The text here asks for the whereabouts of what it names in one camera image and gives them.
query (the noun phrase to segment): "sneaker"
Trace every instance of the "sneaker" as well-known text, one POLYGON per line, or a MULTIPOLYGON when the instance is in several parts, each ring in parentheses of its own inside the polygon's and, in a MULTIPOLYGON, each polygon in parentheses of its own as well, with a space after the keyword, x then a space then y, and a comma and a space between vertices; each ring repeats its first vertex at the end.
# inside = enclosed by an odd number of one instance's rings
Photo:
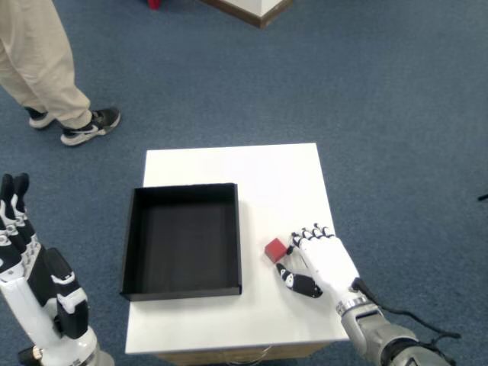
POLYGON ((54 118, 47 112, 40 113, 35 109, 29 107, 26 107, 25 110, 29 113, 30 116, 29 118, 30 126, 37 130, 42 130, 43 128, 46 128, 47 126, 50 125, 51 122, 56 120, 56 118, 54 118))
POLYGON ((91 140, 96 136, 103 136, 112 131, 120 122, 120 112, 116 108, 93 111, 90 123, 82 128, 63 128, 61 141, 67 146, 76 146, 91 140))

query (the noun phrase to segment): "red block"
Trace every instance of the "red block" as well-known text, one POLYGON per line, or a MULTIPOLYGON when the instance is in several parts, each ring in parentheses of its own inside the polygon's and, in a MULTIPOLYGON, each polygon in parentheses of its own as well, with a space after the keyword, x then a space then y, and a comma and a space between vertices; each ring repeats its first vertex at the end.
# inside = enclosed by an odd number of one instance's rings
POLYGON ((147 3, 149 4, 149 7, 151 9, 154 9, 156 10, 157 8, 159 8, 159 3, 161 2, 161 0, 147 0, 147 3))
POLYGON ((276 238, 267 244, 265 253, 273 263, 276 263, 287 254, 287 248, 283 245, 280 239, 276 238))

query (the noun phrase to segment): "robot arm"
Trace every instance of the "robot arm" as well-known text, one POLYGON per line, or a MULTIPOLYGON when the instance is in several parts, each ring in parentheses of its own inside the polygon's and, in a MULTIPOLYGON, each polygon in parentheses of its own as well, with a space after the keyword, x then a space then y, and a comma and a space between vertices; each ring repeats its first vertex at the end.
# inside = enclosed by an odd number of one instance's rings
POLYGON ((34 347, 21 364, 113 366, 88 326, 87 297, 56 249, 39 243, 24 206, 28 176, 4 175, 0 189, 0 292, 34 347))
MULTIPOLYGON (((293 248, 300 252, 314 284, 334 304, 344 330, 363 358, 378 366, 450 365, 435 343, 420 342, 413 332, 390 323, 384 317, 374 297, 359 279, 358 271, 341 240, 327 227, 315 224, 311 230, 303 228, 300 232, 292 233, 291 248, 287 253, 291 254, 293 248)), ((289 275, 283 276, 284 267, 281 264, 277 264, 277 267, 286 282, 289 275)), ((287 287, 297 291, 293 281, 287 287)))

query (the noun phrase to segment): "beige pants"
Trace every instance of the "beige pants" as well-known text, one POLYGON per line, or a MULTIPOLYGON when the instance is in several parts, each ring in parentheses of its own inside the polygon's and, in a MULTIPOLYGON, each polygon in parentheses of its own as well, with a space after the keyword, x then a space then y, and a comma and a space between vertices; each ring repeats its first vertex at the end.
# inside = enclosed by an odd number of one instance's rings
POLYGON ((63 126, 89 123, 90 101, 75 86, 71 48, 52 0, 0 0, 0 85, 63 126))

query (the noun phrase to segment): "open box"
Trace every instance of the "open box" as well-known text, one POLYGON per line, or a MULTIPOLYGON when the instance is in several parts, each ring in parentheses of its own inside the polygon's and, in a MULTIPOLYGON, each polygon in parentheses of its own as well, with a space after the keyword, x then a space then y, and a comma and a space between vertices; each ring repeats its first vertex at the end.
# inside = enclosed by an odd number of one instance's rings
POLYGON ((120 294, 143 301, 241 293, 237 185, 134 189, 120 294))

